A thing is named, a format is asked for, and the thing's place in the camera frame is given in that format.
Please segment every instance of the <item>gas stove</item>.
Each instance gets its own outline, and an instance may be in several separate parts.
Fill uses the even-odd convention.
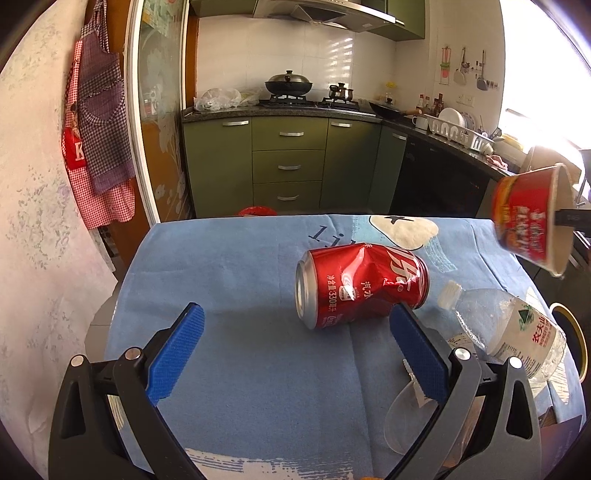
[[[359,102],[323,98],[321,102],[307,100],[305,96],[271,95],[268,100],[260,100],[259,104],[267,108],[305,108],[331,110],[341,113],[352,113],[360,116],[375,116],[373,113],[362,112]]]

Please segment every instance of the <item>blue gripper pad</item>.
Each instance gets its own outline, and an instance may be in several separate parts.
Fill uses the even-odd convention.
[[[181,319],[150,365],[146,394],[152,405],[172,393],[204,328],[205,312],[199,305],[194,305]]]
[[[401,304],[390,312],[390,331],[421,385],[423,393],[443,405],[449,396],[449,369],[414,314]]]

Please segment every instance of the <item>blue tablecloth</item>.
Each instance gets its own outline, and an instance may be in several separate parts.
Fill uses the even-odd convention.
[[[530,287],[537,293],[517,259],[499,247],[489,220],[432,220],[439,233],[415,252],[430,273],[427,301],[416,310],[427,326],[446,338],[461,332],[436,305],[449,279],[522,298]],[[188,302],[204,308],[205,333],[158,408],[208,478],[383,478],[400,460],[385,443],[384,418],[409,377],[387,321],[310,331],[294,307],[303,253],[352,241],[392,244],[368,216],[345,215],[164,223],[142,242],[119,294],[105,358],[145,345]],[[584,421],[569,352],[565,365],[568,403],[546,388],[536,397],[538,413],[554,404],[559,421]],[[124,439],[145,465],[127,429]]]

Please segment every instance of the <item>pot lid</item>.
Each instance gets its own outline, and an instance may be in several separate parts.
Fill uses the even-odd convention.
[[[305,82],[310,83],[310,81],[304,77],[303,75],[298,75],[297,73],[293,73],[293,70],[286,70],[286,73],[282,73],[280,75],[273,75],[268,82]]]

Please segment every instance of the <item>bottle label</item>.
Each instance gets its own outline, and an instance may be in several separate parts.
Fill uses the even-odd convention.
[[[519,357],[528,378],[533,377],[548,357],[556,337],[556,327],[521,299],[515,299],[509,323],[493,356],[505,362]]]

